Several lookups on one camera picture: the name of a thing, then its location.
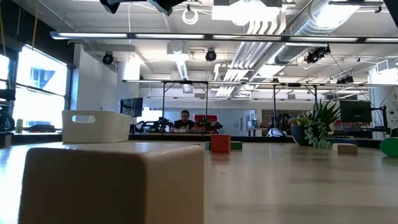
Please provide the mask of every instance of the white box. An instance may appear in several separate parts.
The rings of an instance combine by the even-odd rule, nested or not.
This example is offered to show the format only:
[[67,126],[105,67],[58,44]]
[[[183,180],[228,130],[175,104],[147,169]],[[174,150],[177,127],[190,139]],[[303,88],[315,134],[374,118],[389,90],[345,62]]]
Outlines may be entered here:
[[111,143],[129,139],[131,117],[113,111],[62,111],[62,141]]

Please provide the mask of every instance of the red block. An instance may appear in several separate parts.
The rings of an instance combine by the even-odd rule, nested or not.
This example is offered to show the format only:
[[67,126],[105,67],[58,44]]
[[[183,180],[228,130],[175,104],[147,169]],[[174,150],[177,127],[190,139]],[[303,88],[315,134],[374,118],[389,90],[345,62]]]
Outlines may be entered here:
[[211,152],[231,152],[231,136],[227,134],[213,134],[211,136]]

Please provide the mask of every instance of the man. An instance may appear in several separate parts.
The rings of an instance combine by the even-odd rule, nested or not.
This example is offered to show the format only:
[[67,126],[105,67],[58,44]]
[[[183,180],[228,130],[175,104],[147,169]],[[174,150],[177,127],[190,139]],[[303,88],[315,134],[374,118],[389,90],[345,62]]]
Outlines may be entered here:
[[174,128],[191,130],[195,123],[189,119],[189,111],[181,111],[181,119],[174,122]]

